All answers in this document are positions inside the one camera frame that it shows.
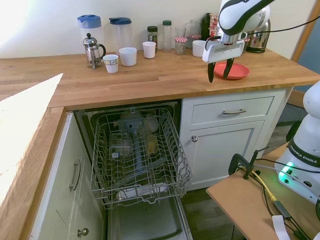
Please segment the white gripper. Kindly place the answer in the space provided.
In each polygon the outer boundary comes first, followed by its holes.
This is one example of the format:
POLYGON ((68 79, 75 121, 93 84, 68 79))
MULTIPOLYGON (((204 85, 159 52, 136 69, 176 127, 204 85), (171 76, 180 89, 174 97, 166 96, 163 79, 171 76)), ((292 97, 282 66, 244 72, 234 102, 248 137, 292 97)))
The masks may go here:
POLYGON ((210 83, 214 80, 214 69, 216 62, 226 61, 226 66, 223 72, 223 78, 227 79, 233 63, 234 58, 241 56, 245 46, 244 40, 239 40, 234 44, 225 45, 219 40, 208 40, 205 44, 202 60, 209 63, 207 66, 208 80, 210 83))

